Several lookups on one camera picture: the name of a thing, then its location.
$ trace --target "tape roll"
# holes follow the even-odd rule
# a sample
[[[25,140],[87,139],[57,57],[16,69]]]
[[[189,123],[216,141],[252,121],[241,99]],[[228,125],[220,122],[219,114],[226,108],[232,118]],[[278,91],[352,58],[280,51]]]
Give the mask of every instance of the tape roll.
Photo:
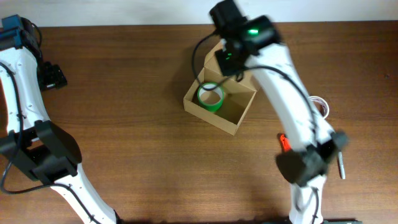
[[[321,114],[323,116],[323,119],[326,119],[328,117],[328,115],[329,115],[329,110],[330,110],[328,102],[326,102],[326,100],[324,100],[323,98],[321,98],[319,96],[310,96],[309,99],[312,102],[316,102],[319,105],[321,105],[321,107],[322,107],[322,113]]]
[[[202,86],[205,88],[214,88],[217,86],[217,83],[205,83]],[[198,100],[204,109],[215,112],[223,104],[224,91],[220,86],[212,91],[206,91],[200,87],[198,90]]]

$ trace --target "white cable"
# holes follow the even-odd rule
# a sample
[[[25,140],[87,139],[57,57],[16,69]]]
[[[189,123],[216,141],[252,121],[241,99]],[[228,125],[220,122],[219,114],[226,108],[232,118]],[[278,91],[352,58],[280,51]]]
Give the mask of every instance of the white cable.
[[[322,111],[323,111],[323,119],[326,119],[329,115],[329,105],[326,102],[326,100],[324,100],[323,98],[319,97],[319,96],[310,96],[308,99],[310,99],[312,102],[316,102],[319,103],[319,105],[321,105],[322,107]]]

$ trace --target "green led light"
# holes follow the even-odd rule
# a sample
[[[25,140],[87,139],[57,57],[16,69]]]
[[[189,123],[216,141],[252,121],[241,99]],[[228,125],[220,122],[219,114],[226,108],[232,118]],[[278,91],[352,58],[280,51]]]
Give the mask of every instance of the green led light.
[[[251,30],[248,30],[248,33],[251,34],[251,35],[257,35],[259,33],[259,30],[251,29]]]

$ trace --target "white wall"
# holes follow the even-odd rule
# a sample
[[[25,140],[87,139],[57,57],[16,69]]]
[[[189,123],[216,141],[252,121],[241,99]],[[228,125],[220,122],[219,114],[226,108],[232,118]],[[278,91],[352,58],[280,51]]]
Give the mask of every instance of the white wall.
[[[209,24],[219,0],[0,0],[0,17],[38,26]],[[275,22],[397,20],[398,0],[236,0],[251,17]]]

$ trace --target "black mount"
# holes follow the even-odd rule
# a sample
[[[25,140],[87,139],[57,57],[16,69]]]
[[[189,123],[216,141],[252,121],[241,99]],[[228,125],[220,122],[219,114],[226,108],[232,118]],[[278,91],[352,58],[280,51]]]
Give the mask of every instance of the black mount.
[[[3,31],[0,32],[0,51],[15,48],[27,48],[37,61],[37,79],[41,91],[61,88],[68,84],[58,65],[43,61],[42,51],[35,37],[32,23],[18,15],[2,19]]]
[[[328,172],[329,163],[347,143],[345,133],[331,133],[331,139],[317,148],[311,145],[303,152],[290,150],[279,154],[276,164],[289,183],[304,187],[309,180]]]
[[[19,133],[11,131],[0,139],[0,153],[7,159],[17,148]],[[81,163],[81,153],[75,139],[51,121],[36,121],[35,126],[23,130],[22,146],[13,164],[31,180],[52,184],[67,175],[77,175],[77,164]],[[31,147],[32,140],[39,139],[43,145]]]
[[[211,9],[210,16],[215,33],[226,41],[225,49],[215,52],[224,76],[237,74],[246,68],[244,64],[250,55],[259,55],[263,47],[281,42],[279,33],[266,16],[249,21],[233,0],[218,3]]]

